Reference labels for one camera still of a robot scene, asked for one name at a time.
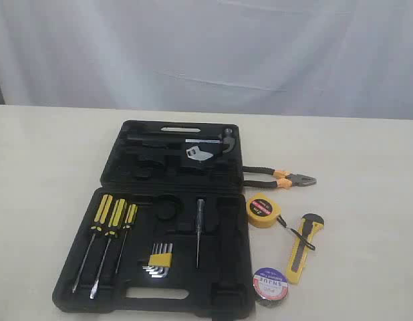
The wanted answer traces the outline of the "black plastic tool case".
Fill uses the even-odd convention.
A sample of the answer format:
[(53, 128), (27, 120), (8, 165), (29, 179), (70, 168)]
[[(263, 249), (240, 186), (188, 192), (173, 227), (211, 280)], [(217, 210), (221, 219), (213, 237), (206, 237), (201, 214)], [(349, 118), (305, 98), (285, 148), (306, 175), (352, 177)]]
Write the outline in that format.
[[(129, 132), (179, 133), (216, 138), (233, 130), (236, 144), (221, 153), (219, 144), (143, 146), (126, 140)], [(186, 149), (199, 146), (214, 157), (191, 160)], [(239, 129), (234, 124), (128, 120), (122, 124), (52, 294), (64, 312), (110, 313), (117, 310), (186, 312), (213, 320), (247, 317), (254, 306), (251, 254)], [(118, 274), (116, 263), (124, 238), (118, 232), (109, 247), (96, 297), (90, 291), (107, 243), (97, 234), (76, 292), (72, 286), (91, 238), (89, 228), (104, 194), (137, 204)], [(204, 199), (199, 267), (196, 268), (196, 202)], [(173, 243), (166, 278), (143, 269), (154, 243)]]

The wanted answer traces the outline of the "yellow tape measure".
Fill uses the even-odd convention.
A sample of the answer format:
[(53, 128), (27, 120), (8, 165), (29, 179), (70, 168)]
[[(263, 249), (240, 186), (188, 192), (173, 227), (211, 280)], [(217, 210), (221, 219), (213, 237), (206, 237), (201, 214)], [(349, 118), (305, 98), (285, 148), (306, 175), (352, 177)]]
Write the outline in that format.
[(257, 193), (252, 196), (246, 203), (246, 212), (248, 222), (251, 225), (257, 228), (269, 228), (275, 223), (279, 223), (285, 229), (294, 233), (308, 249), (315, 251), (315, 246), (311, 244), (306, 237), (302, 236), (302, 234), (294, 228), (288, 227), (287, 222), (282, 218), (281, 207), (265, 194)]

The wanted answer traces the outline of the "black PVC insulating tape roll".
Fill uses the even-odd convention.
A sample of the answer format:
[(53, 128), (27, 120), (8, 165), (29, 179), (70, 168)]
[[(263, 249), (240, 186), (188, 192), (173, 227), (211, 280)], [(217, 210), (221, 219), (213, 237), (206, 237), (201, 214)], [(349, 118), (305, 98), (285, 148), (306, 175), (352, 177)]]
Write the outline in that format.
[(267, 308), (280, 305), (289, 293), (287, 278), (278, 270), (262, 267), (253, 274), (256, 301)]

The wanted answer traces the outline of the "white backdrop curtain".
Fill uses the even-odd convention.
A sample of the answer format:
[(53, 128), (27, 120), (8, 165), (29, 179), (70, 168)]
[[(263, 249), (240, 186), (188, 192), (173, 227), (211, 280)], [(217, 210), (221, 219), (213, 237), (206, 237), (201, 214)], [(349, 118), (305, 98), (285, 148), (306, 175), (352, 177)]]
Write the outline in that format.
[(413, 119), (413, 1), (0, 1), (12, 105)]

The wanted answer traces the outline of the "large yellow black screwdriver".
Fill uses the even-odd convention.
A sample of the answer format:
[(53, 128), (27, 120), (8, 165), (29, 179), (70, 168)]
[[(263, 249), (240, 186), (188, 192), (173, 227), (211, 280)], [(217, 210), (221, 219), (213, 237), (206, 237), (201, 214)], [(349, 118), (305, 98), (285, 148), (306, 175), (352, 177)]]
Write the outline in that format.
[(108, 216), (108, 212), (110, 210), (110, 206), (112, 204), (113, 201), (113, 196), (111, 194), (104, 194), (102, 196), (102, 199), (100, 201), (100, 204), (98, 205), (96, 214), (94, 216), (94, 220), (89, 228), (89, 232), (91, 234), (91, 238), (90, 241), (88, 243), (88, 246), (86, 248), (84, 257), (82, 259), (82, 262), (79, 266), (79, 270), (76, 276), (76, 279), (74, 281), (74, 284), (72, 286), (72, 293), (74, 294), (78, 288), (78, 284), (80, 282), (80, 278), (82, 276), (82, 272), (84, 270), (84, 266), (86, 264), (86, 260), (88, 258), (90, 249), (92, 247), (92, 244), (97, 236), (97, 234), (99, 234), (100, 232), (102, 232), (104, 224), (106, 222), (106, 218)]

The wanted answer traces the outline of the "yellow utility knife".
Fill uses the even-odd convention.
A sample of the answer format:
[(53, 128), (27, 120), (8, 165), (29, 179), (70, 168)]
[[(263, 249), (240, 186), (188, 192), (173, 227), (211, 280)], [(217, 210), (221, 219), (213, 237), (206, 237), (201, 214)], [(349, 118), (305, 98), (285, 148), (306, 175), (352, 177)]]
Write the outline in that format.
[(325, 221), (321, 216), (308, 213), (301, 218), (298, 230), (292, 229), (296, 239), (285, 271), (286, 278), (290, 284), (299, 283), (305, 267), (307, 254), (309, 251), (315, 251), (315, 246), (311, 243), (313, 236), (323, 229), (324, 225)]

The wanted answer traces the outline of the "medium yellow black screwdriver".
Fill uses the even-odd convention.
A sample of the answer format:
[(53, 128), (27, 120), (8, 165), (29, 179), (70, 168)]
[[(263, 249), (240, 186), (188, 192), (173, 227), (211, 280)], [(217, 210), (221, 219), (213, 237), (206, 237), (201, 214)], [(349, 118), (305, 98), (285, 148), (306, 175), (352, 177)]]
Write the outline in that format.
[(96, 297), (98, 286), (100, 283), (100, 276), (104, 267), (104, 262), (110, 247), (111, 242), (118, 237), (118, 232), (121, 229), (122, 222), (124, 220), (124, 214), (127, 210), (128, 202), (125, 199), (117, 199), (114, 201), (114, 206), (111, 214), (109, 215), (110, 207), (112, 205), (113, 196), (106, 194), (103, 195), (100, 202), (100, 206), (94, 217), (94, 224), (90, 227), (94, 231), (92, 239), (95, 239), (96, 233), (103, 233), (107, 239), (106, 246), (104, 248), (99, 268), (97, 270), (94, 284), (90, 291), (90, 299), (93, 300)]

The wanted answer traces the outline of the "hex key set yellow holder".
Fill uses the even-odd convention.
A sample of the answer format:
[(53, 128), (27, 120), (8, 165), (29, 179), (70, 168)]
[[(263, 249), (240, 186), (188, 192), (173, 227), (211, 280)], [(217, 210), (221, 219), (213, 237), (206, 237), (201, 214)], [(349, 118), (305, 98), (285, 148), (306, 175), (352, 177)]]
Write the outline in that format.
[(147, 265), (142, 269), (151, 278), (166, 278), (172, 264), (173, 243), (154, 243)]

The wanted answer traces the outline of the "silver adjustable wrench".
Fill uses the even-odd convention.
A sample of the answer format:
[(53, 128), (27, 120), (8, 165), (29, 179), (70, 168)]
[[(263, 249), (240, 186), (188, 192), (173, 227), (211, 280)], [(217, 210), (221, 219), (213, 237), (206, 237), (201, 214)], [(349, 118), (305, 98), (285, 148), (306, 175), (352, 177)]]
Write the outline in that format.
[(186, 156), (193, 161), (204, 162), (212, 159), (214, 154), (201, 150), (199, 146), (192, 146), (186, 149)]

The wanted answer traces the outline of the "small yellow black screwdriver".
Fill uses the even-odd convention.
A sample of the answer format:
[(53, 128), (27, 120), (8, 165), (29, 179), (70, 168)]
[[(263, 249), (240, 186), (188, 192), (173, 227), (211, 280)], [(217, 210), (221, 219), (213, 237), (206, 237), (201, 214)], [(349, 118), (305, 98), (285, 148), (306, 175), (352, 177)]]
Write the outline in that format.
[(118, 260), (117, 260), (117, 263), (116, 263), (116, 269), (114, 271), (115, 275), (118, 274), (118, 271), (119, 271), (119, 268), (120, 268), (120, 263), (121, 263), (121, 260), (122, 260), (123, 250), (124, 250), (126, 239), (127, 239), (127, 236), (128, 236), (128, 232), (131, 230), (131, 228), (134, 225), (137, 211), (138, 211), (137, 204), (133, 203), (133, 204), (129, 205), (129, 208), (127, 210), (127, 213), (126, 213), (126, 216), (125, 216), (125, 219), (124, 219), (124, 222), (123, 222), (123, 226), (122, 226), (122, 229), (124, 230), (124, 238), (123, 238), (123, 241), (122, 241), (122, 244), (121, 244), (121, 247), (120, 247)]

